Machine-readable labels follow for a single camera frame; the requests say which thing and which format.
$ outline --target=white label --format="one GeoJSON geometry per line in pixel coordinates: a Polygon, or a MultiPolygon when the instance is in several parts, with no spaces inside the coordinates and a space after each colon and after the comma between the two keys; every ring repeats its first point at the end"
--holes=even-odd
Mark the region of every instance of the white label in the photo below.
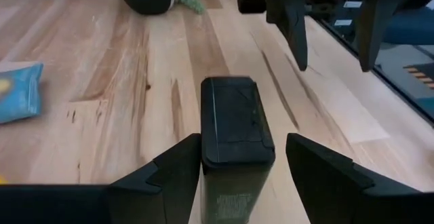
{"type": "Polygon", "coordinates": [[[251,204],[250,193],[236,195],[220,195],[217,198],[217,219],[239,219],[248,214],[248,206],[251,204]]]}
{"type": "Polygon", "coordinates": [[[347,8],[359,8],[361,6],[361,1],[346,1],[344,7],[347,8]]]}
{"type": "Polygon", "coordinates": [[[353,20],[337,20],[334,23],[334,26],[348,26],[353,22],[353,20]]]}

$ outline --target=plastic bag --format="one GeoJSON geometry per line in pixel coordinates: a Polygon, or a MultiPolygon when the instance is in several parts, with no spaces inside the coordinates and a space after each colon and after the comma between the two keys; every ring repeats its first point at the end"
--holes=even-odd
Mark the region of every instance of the plastic bag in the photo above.
{"type": "Polygon", "coordinates": [[[43,64],[0,71],[0,124],[41,112],[38,85],[43,64]]]}

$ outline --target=wood plank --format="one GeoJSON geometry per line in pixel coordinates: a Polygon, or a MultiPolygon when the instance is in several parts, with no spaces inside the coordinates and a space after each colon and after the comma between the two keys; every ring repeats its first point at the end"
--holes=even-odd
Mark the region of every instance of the wood plank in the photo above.
{"type": "Polygon", "coordinates": [[[406,67],[405,68],[408,72],[413,73],[413,72],[418,72],[418,69],[414,68],[414,67],[406,67]]]}
{"type": "Polygon", "coordinates": [[[414,77],[426,77],[426,75],[425,75],[424,73],[421,73],[421,72],[412,73],[412,75],[413,75],[414,77]]]}
{"type": "MultiPolygon", "coordinates": [[[[263,15],[242,16],[235,0],[203,1],[202,16],[182,6],[140,16],[122,0],[0,0],[0,33],[11,35],[0,41],[0,71],[45,65],[41,116],[0,125],[0,175],[111,183],[200,132],[203,78],[248,75],[277,154],[251,223],[309,222],[285,158],[288,132],[434,190],[430,125],[316,22],[306,18],[309,68],[300,72],[263,15]]],[[[190,224],[201,223],[200,191],[190,224]]]]}

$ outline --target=wood grain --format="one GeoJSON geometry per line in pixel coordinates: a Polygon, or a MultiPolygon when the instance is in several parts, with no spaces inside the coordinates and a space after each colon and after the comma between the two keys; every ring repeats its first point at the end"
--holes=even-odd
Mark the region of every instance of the wood grain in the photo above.
{"type": "MultiPolygon", "coordinates": [[[[200,83],[258,83],[276,162],[250,223],[308,223],[285,158],[298,132],[357,163],[434,190],[434,132],[314,20],[309,67],[263,15],[236,0],[202,0],[140,16],[122,0],[0,0],[0,71],[40,61],[39,117],[0,125],[0,175],[10,183],[111,183],[200,132],[200,83]]],[[[190,223],[199,224],[196,195],[190,223]]]]}

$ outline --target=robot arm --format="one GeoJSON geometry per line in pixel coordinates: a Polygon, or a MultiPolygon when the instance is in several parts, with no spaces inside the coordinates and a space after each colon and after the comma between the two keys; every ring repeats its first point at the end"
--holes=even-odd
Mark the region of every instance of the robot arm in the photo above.
{"type": "MultiPolygon", "coordinates": [[[[263,13],[267,11],[267,22],[276,24],[296,59],[301,71],[307,68],[307,39],[304,15],[310,0],[238,0],[242,14],[263,13]]],[[[355,20],[357,30],[357,49],[363,71],[374,66],[383,33],[403,0],[361,0],[360,14],[355,20]]]]}

